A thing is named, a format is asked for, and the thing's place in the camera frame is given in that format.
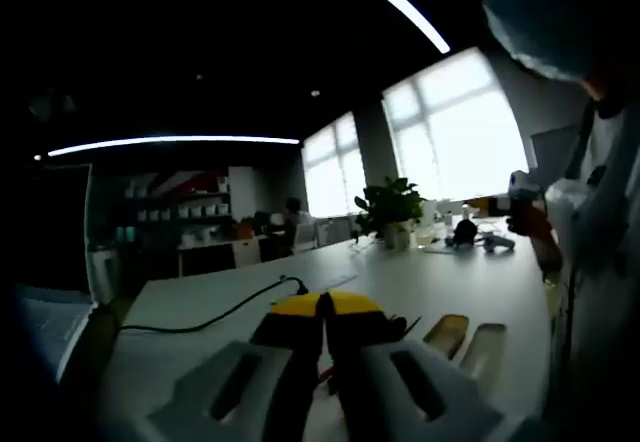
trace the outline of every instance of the desk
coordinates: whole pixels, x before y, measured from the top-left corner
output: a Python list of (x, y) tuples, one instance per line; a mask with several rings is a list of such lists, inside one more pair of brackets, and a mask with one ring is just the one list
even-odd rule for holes
[[(458, 364), (483, 323), (507, 326), (500, 373), (489, 402), (500, 410), (540, 414), (546, 398), (550, 359), (550, 324), (533, 248), (513, 236), (516, 248), (506, 255), (482, 248), (464, 257), (417, 249), (387, 252), (362, 240), (305, 252), (242, 269), (147, 283), (134, 302), (127, 324), (186, 327), (222, 313), (282, 274), (300, 277), (311, 291), (348, 280), (341, 290), (363, 293), (387, 314), (422, 320), (408, 338), (422, 339), (445, 314), (469, 317)], [(294, 293), (296, 284), (280, 286), (234, 315), (200, 332), (165, 335), (125, 332), (116, 341), (101, 393), (106, 420), (130, 420), (148, 426), (144, 416), (162, 407), (174, 381), (231, 340), (247, 340), (273, 299)], [(323, 353), (320, 366), (330, 364)]]
[[(284, 235), (284, 231), (281, 232), (273, 232), (276, 235)], [(177, 247), (178, 252), (178, 276), (183, 277), (185, 275), (190, 275), (186, 273), (184, 267), (184, 259), (185, 252), (188, 254), (190, 250), (197, 252), (198, 249), (207, 249), (213, 247), (222, 247), (229, 246), (231, 249), (229, 252), (230, 257), (228, 257), (229, 264), (226, 268), (242, 268), (247, 265), (259, 264), (262, 260), (261, 250), (260, 250), (260, 241), (268, 239), (269, 237), (266, 235), (257, 235), (252, 237), (251, 239), (212, 239), (206, 238), (203, 240), (193, 240), (189, 244), (185, 244), (182, 242)], [(205, 272), (213, 272), (214, 269), (205, 270)]]

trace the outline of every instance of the hair net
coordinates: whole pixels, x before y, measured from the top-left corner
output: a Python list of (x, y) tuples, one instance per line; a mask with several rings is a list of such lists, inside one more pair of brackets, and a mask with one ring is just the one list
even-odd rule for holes
[(584, 79), (594, 59), (591, 24), (567, 0), (484, 0), (489, 28), (514, 59), (558, 80)]

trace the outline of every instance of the glove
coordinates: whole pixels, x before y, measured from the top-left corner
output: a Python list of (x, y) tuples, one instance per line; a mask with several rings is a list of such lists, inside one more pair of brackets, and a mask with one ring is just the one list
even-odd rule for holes
[(507, 224), (509, 230), (515, 234), (533, 237), (544, 242), (553, 241), (547, 216), (528, 202), (512, 201), (511, 217), (507, 219)]

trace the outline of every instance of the window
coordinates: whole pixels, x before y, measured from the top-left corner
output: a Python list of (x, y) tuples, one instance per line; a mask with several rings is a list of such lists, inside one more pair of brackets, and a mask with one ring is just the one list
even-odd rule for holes
[(478, 49), (402, 81), (384, 94), (398, 171), (430, 199), (504, 193), (527, 170), (509, 102)]
[(359, 211), (353, 199), (363, 196), (366, 183), (351, 113), (305, 140), (302, 159), (311, 215), (333, 217)]

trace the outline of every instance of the white pot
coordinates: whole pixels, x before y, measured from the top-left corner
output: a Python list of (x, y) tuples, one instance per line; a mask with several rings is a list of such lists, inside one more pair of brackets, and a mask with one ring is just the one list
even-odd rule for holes
[(384, 228), (384, 244), (390, 250), (406, 250), (411, 241), (409, 222), (396, 222)]
[(129, 184), (129, 186), (124, 189), (124, 196), (127, 199), (132, 199), (133, 198), (133, 194), (135, 193), (135, 187), (133, 186), (133, 182)]
[(196, 245), (196, 238), (193, 234), (182, 234), (182, 246), (184, 248), (193, 247)]
[(218, 192), (229, 192), (229, 179), (218, 177)]

